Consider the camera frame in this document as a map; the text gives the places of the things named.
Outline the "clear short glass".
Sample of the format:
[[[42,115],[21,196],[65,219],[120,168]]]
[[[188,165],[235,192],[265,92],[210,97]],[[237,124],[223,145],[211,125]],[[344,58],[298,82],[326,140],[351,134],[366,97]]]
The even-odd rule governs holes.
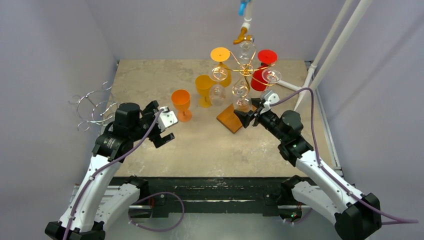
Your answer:
[[[237,58],[241,64],[248,64],[254,58],[257,48],[251,41],[242,41],[238,45]]]
[[[232,87],[232,105],[234,110],[249,112],[253,109],[249,88],[243,81],[236,82]]]

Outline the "red plastic wine glass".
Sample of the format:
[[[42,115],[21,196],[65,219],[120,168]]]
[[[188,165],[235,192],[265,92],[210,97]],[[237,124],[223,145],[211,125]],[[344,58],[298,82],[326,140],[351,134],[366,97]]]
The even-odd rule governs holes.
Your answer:
[[[268,81],[263,77],[263,72],[278,60],[278,55],[270,49],[260,50],[257,54],[260,66],[252,74],[250,86],[253,90],[263,92],[268,87]]]

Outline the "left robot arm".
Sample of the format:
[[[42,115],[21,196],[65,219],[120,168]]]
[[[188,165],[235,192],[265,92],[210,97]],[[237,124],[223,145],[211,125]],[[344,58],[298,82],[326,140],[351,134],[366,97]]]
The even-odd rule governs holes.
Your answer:
[[[92,156],[75,198],[57,221],[49,222],[44,233],[53,240],[103,240],[106,230],[132,203],[149,199],[148,182],[131,176],[106,203],[102,199],[125,158],[146,139],[159,148],[175,138],[161,134],[178,123],[169,107],[151,101],[144,109],[133,102],[122,103],[113,121],[95,140]]]

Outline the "clear tall flute glass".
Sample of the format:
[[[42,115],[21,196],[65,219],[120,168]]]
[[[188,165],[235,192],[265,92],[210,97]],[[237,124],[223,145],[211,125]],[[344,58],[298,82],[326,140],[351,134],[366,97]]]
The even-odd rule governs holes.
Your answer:
[[[261,76],[265,81],[265,89],[262,91],[263,93],[265,93],[270,86],[277,84],[282,79],[281,72],[271,67],[264,69]]]

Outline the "gold rack with wooden base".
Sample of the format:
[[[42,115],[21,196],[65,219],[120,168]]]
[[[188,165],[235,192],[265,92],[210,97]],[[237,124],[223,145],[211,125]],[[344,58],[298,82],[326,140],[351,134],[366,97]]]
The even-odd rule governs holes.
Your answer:
[[[243,125],[234,111],[249,112],[254,109],[250,97],[251,82],[267,89],[281,79],[276,71],[271,71],[268,76],[262,74],[277,63],[278,56],[269,49],[258,51],[253,42],[245,40],[238,44],[236,53],[226,47],[216,47],[210,52],[210,57],[217,62],[209,72],[214,82],[222,84],[230,78],[231,73],[239,75],[231,87],[232,103],[216,117],[219,123],[235,134]]]

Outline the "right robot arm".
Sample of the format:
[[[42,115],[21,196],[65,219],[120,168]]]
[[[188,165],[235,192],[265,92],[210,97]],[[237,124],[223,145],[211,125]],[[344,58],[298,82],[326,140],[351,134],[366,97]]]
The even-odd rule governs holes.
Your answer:
[[[315,189],[295,175],[282,185],[280,196],[288,204],[295,201],[307,204],[334,225],[343,240],[365,240],[382,227],[380,200],[373,194],[363,194],[335,173],[302,136],[301,116],[293,110],[278,116],[265,111],[264,100],[252,100],[255,111],[235,110],[244,128],[250,123],[262,125],[280,144],[282,158],[305,173],[319,188]]]

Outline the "clear wine glass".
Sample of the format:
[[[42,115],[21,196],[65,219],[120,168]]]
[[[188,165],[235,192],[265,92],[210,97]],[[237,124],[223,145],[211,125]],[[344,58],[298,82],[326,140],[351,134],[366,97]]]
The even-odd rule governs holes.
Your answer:
[[[209,90],[209,99],[213,106],[221,106],[226,99],[226,88],[222,85],[227,79],[228,72],[222,66],[215,66],[209,72],[210,79],[214,82]]]

